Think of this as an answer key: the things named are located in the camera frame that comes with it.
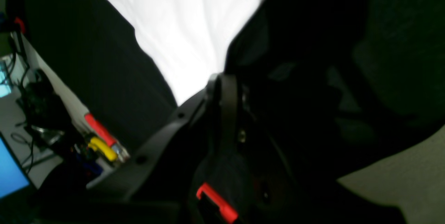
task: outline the red plastic part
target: red plastic part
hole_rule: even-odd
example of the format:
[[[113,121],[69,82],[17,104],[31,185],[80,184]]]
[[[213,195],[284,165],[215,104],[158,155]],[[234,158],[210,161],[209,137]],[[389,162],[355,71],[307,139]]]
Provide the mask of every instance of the red plastic part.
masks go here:
[[[91,113],[88,113],[85,115],[86,122],[96,131],[96,133],[99,135],[102,140],[107,143],[109,147],[116,144],[116,139],[108,132],[108,130],[102,126],[92,115]]]
[[[22,32],[22,34],[26,33],[25,23],[20,18],[16,17],[16,19],[14,20],[14,23],[17,23],[18,25],[20,25],[20,31]]]
[[[227,203],[209,184],[204,183],[196,192],[196,197],[200,200],[202,193],[205,193],[213,203],[219,207],[219,213],[227,223],[232,224],[238,219],[238,213]]]

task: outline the yellow object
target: yellow object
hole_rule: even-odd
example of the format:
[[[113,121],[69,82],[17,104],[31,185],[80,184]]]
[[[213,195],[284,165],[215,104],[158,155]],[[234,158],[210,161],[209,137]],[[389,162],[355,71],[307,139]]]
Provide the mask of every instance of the yellow object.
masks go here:
[[[116,152],[98,137],[92,137],[88,143],[88,147],[92,148],[94,151],[99,150],[110,162],[113,162],[118,158]]]

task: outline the screw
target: screw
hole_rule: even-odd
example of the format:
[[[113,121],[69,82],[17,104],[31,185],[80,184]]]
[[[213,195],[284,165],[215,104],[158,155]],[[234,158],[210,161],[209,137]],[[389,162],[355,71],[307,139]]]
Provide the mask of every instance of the screw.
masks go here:
[[[238,140],[240,143],[246,142],[246,132],[243,129],[240,129],[240,132],[238,133]]]

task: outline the white fabric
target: white fabric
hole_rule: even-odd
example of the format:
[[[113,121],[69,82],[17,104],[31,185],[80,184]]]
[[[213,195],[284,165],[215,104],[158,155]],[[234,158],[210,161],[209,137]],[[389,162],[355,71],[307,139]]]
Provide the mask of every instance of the white fabric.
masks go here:
[[[224,70],[227,49],[262,0],[108,0],[181,105]]]

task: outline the blue screen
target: blue screen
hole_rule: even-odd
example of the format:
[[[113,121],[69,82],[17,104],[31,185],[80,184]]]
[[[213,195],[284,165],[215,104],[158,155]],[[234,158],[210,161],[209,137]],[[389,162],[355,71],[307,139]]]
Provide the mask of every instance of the blue screen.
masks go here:
[[[19,165],[0,139],[0,198],[29,185]]]

